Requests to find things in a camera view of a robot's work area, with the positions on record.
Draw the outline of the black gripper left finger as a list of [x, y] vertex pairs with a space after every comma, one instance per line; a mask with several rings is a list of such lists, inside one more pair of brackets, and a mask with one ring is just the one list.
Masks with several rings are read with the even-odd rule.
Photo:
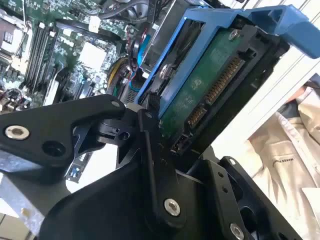
[[177, 172], [153, 109], [135, 111], [98, 95], [3, 114], [0, 130], [0, 195], [16, 213], [26, 211], [21, 218], [30, 229], [41, 229], [50, 210], [73, 194], [66, 188], [73, 161], [106, 144], [118, 147], [118, 169], [139, 166], [147, 222], [184, 227]]

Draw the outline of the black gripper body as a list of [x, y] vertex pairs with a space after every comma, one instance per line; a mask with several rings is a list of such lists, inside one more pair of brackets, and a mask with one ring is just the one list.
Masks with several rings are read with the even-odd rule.
[[60, 200], [47, 214], [41, 240], [221, 240], [199, 180], [177, 173], [186, 222], [179, 230], [155, 230], [145, 216], [142, 177], [128, 164]]

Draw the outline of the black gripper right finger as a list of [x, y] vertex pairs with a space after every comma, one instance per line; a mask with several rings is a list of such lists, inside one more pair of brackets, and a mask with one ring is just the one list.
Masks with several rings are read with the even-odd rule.
[[301, 239], [234, 158], [218, 159], [207, 149], [200, 163], [221, 239]]

